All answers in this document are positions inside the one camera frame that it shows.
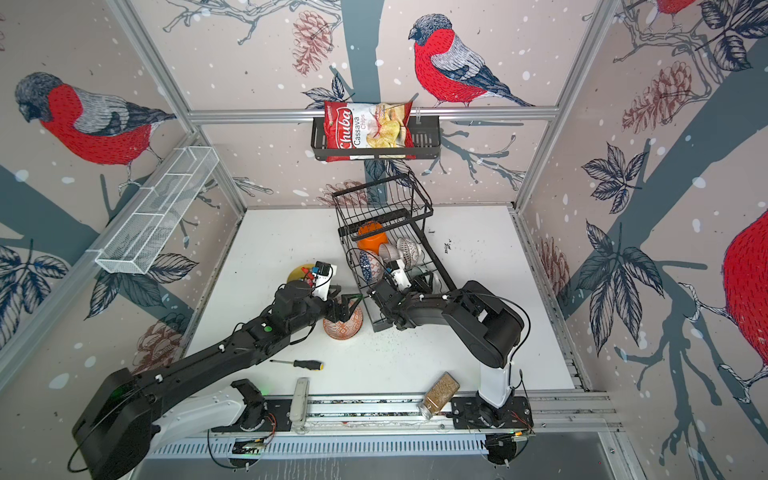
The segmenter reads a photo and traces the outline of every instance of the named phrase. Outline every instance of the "screwdriver handle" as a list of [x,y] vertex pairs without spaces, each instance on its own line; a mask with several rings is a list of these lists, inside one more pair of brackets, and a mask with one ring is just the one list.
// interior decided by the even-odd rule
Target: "screwdriver handle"
[[293,366],[300,366],[307,370],[322,370],[323,362],[318,362],[317,360],[294,360]]

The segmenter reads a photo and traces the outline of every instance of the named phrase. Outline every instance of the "white table surface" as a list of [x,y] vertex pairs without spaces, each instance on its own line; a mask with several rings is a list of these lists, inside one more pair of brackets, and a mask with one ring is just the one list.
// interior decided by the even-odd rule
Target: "white table surface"
[[[494,294],[519,303],[533,322],[528,341],[515,355],[514,377],[523,369],[528,390],[572,389],[568,368],[549,323],[530,267],[506,207],[436,207],[427,219],[427,238],[456,286],[477,280]],[[214,286],[187,355],[227,337],[269,305],[275,289],[295,267],[322,260],[339,272],[333,284],[357,293],[344,260],[333,209],[248,210]],[[445,245],[450,249],[445,253]],[[294,334],[306,335],[308,329]],[[296,380],[310,378],[310,395],[425,392],[450,372],[469,392],[478,388],[479,361],[449,326],[427,325],[374,333],[367,319],[351,339],[334,340],[322,323],[312,335],[274,359],[314,359],[310,372],[264,362],[215,382],[211,392],[248,378],[265,395],[292,395]]]

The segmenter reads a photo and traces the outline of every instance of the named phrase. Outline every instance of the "white snow dot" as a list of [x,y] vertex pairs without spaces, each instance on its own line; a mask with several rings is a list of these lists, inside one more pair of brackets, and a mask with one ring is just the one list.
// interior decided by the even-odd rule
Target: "white snow dot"
[[59,376],[56,376],[53,380],[50,381],[48,384],[49,389],[63,389],[65,385],[67,385],[67,382],[69,382],[69,374],[68,373],[62,373]]

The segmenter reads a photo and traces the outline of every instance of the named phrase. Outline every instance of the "ventilation grille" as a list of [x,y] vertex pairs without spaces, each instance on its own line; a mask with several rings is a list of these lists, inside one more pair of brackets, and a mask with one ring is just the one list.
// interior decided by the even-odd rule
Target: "ventilation grille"
[[[407,455],[486,455],[485,435],[471,433],[440,435],[369,435],[276,437],[260,454],[235,455],[235,442],[249,437],[211,438],[214,457],[283,460],[291,458],[370,457]],[[205,458],[206,439],[184,439],[164,446],[147,458]]]

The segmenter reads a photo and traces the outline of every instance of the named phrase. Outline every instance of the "wall-mounted basket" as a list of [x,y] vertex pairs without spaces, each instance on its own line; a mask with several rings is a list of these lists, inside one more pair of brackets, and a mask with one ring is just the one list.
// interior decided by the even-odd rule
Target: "wall-mounted basket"
[[[324,118],[315,118],[312,123],[312,149],[320,161],[328,157],[372,156],[373,160],[389,160],[392,155],[407,155],[409,160],[435,160],[440,155],[440,117],[437,115],[411,116],[408,129],[413,138],[413,148],[328,148],[328,139],[323,126]],[[370,160],[365,158],[353,160]]]
[[212,147],[185,147],[152,186],[96,263],[109,273],[146,273],[165,246],[187,208],[219,163]]

